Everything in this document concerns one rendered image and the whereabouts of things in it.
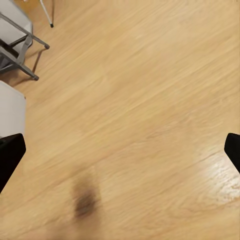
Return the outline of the camera tripod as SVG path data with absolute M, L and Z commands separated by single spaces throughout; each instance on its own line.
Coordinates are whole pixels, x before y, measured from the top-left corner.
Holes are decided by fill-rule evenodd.
M 44 5 L 43 5 L 43 0 L 40 0 L 40 2 L 41 2 L 41 5 L 42 5 L 42 7 L 43 7 L 43 9 L 44 9 L 44 12 L 45 12 L 45 14 L 46 14 L 48 20 L 49 20 L 50 27 L 53 28 L 54 26 L 53 26 L 53 24 L 51 23 L 51 20 L 50 20 L 48 14 L 47 14 L 47 11 L 46 11 L 46 9 L 45 9 L 45 7 L 44 7 Z

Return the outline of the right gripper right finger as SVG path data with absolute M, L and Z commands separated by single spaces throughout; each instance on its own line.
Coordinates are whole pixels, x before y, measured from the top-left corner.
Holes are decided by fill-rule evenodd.
M 225 141 L 224 150 L 240 173 L 240 135 L 229 133 Z

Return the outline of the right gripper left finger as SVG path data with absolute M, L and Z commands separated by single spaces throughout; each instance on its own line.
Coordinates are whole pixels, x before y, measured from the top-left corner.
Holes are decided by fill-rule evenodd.
M 0 193 L 26 152 L 21 133 L 0 138 Z

